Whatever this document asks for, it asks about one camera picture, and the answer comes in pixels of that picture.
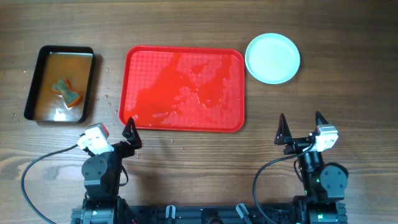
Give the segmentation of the orange green sponge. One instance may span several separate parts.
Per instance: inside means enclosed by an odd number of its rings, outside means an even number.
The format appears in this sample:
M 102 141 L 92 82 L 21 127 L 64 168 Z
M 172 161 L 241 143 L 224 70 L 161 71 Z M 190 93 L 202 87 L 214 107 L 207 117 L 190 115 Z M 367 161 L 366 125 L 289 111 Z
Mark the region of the orange green sponge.
M 57 81 L 52 85 L 51 89 L 63 98 L 67 108 L 78 105 L 82 100 L 82 96 L 72 88 L 70 82 L 66 79 Z

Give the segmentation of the white plate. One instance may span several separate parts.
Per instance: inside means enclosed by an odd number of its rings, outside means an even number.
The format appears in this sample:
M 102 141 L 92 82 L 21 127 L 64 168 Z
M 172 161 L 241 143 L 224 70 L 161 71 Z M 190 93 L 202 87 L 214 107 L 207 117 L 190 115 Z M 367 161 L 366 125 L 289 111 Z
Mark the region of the white plate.
M 252 39 L 244 58 L 248 72 L 256 80 L 270 85 L 291 80 L 301 63 L 297 46 L 289 38 L 276 33 L 261 34 Z

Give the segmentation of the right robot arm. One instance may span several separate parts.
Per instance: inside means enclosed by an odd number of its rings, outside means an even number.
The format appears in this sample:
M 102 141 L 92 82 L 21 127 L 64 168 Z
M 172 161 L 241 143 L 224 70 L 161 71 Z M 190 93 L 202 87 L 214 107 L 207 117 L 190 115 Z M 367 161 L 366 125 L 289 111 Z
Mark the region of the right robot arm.
M 304 195 L 295 196 L 291 203 L 271 206 L 271 219 L 276 223 L 336 223 L 348 222 L 345 204 L 345 189 L 348 185 L 348 170 L 335 162 L 325 163 L 322 152 L 331 149 L 338 130 L 326 121 L 318 111 L 315 113 L 315 130 L 304 138 L 293 138 L 285 116 L 279 118 L 279 127 L 274 143 L 284 145 L 285 155 L 295 155 L 295 172 L 303 183 Z

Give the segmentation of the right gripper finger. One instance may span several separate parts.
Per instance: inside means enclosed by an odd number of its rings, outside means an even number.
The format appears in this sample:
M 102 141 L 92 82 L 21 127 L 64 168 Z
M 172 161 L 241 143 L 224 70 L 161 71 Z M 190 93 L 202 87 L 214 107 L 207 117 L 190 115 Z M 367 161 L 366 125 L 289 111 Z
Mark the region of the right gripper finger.
M 290 133 L 289 126 L 283 113 L 279 116 L 279 125 L 276 132 L 274 144 L 284 145 L 292 142 L 292 135 Z
M 317 126 L 319 126 L 319 125 L 328 124 L 328 121 L 323 117 L 321 112 L 317 111 L 315 113 L 315 123 Z

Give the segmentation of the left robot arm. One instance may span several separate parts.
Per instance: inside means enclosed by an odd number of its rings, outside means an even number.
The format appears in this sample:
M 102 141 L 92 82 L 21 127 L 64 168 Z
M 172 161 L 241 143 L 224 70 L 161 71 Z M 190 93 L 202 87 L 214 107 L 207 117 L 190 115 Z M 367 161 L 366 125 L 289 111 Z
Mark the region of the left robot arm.
M 104 124 L 97 123 L 86 129 L 77 142 L 90 157 L 81 168 L 85 198 L 80 209 L 72 210 L 72 223 L 136 222 L 134 212 L 119 196 L 119 188 L 122 186 L 121 174 L 126 173 L 122 161 L 133 156 L 135 150 L 142 147 L 142 141 L 132 118 L 128 119 L 122 132 L 125 141 L 110 144 L 108 136 Z

